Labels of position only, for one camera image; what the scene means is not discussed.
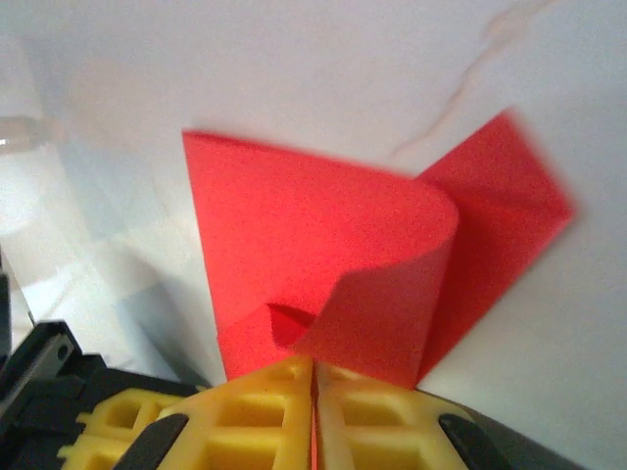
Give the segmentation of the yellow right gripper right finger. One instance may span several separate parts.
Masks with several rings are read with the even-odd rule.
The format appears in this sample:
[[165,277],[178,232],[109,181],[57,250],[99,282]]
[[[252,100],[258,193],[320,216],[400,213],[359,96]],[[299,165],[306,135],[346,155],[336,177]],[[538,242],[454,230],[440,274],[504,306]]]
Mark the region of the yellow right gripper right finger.
[[577,463],[465,405],[315,368],[315,469],[575,469]]

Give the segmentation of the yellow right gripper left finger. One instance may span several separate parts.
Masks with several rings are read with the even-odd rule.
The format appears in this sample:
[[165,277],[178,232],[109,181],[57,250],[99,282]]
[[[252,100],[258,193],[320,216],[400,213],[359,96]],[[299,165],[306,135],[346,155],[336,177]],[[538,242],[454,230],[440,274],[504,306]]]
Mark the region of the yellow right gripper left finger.
[[292,356],[166,407],[121,469],[310,469],[313,361]]

